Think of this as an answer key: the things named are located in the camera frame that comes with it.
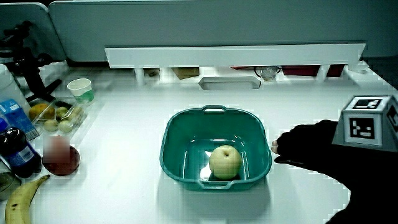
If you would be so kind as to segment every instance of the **teal plastic basket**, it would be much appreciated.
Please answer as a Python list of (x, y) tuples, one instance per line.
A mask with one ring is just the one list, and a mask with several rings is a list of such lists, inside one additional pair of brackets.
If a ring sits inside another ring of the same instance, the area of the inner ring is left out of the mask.
[[(222, 145), (235, 147), (243, 164), (231, 180), (211, 174), (209, 157)], [(224, 106), (181, 111), (167, 124), (160, 165), (188, 190), (246, 190), (268, 174), (272, 158), (265, 130), (253, 114)]]

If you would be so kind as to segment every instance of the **paper cup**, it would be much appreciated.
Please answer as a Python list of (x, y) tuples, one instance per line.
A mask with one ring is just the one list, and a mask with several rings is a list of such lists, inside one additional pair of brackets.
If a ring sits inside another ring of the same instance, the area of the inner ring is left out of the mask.
[(89, 103), (94, 99), (91, 80), (87, 78), (76, 79), (67, 85), (78, 103)]

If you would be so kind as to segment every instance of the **gloved hand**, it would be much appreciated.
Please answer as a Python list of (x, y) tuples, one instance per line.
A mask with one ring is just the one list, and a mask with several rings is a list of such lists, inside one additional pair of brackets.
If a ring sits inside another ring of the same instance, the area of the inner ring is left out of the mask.
[(337, 122), (302, 124), (272, 142), (276, 163), (328, 175), (351, 191), (349, 204), (328, 223), (396, 223), (398, 152), (333, 145)]

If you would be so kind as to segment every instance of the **white table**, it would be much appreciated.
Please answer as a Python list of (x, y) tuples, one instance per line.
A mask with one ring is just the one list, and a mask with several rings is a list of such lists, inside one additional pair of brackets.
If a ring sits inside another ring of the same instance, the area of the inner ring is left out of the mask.
[[(351, 74), (358, 83), (307, 80), (270, 83), (259, 90), (204, 91), (188, 84), (138, 86), (130, 70), (65, 70), (63, 65), (42, 69), (46, 82), (57, 75), (65, 80), (55, 96), (69, 95), (69, 80), (88, 77), (95, 89), (92, 108), (100, 110), (89, 112), (81, 138), (71, 140), (81, 155), (78, 172), (52, 175), (40, 186), (30, 209), (33, 224), (325, 223), (345, 208), (350, 191), (323, 174), (285, 164), (273, 162), (266, 178), (244, 192), (182, 189), (159, 164), (168, 120), (203, 105), (240, 108), (258, 116), (271, 146), (295, 125), (337, 121), (353, 95), (397, 93), (376, 74)], [(47, 173), (43, 168), (40, 175)], [(0, 216), (5, 206), (1, 202)]]

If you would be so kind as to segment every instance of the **gray partition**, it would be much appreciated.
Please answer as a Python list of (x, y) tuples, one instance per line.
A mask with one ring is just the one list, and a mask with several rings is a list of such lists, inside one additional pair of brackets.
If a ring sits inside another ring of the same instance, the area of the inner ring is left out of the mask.
[(69, 59), (106, 61), (105, 47), (367, 44), (398, 54), (393, 1), (55, 1), (50, 16)]
[(0, 39), (5, 37), (4, 29), (12, 29), (24, 21), (33, 23), (29, 36), (24, 39), (24, 47), (30, 47), (35, 56), (47, 53), (56, 61), (66, 59), (48, 9), (41, 3), (0, 4)]

